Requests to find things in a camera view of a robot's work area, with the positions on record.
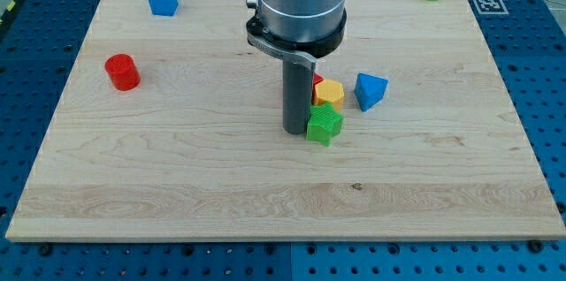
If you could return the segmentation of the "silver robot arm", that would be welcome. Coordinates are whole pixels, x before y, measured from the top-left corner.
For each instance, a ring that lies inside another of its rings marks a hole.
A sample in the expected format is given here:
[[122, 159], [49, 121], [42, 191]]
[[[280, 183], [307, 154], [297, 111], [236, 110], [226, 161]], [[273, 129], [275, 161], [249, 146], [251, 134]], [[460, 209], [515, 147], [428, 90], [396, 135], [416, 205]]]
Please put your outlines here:
[[341, 44], [346, 0], [246, 0], [254, 15], [246, 24], [248, 43], [282, 61], [283, 128], [303, 134], [317, 61]]

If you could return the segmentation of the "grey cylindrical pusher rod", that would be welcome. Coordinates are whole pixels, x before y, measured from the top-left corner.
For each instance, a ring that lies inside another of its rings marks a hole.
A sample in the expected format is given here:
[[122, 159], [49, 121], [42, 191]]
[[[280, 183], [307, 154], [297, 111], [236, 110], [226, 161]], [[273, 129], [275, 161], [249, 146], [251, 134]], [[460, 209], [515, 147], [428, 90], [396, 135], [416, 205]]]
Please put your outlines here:
[[291, 134], [306, 132], [310, 118], [313, 71], [283, 62], [283, 128]]

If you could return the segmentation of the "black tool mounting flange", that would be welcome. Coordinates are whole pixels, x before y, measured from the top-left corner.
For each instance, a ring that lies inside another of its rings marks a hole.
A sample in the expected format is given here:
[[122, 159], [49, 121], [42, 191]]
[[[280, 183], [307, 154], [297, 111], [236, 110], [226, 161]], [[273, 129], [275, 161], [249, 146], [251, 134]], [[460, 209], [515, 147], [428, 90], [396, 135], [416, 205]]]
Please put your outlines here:
[[262, 0], [246, 0], [254, 16], [246, 23], [248, 43], [285, 63], [316, 68], [319, 58], [334, 52], [345, 32], [343, 4], [319, 14], [293, 16], [274, 11]]

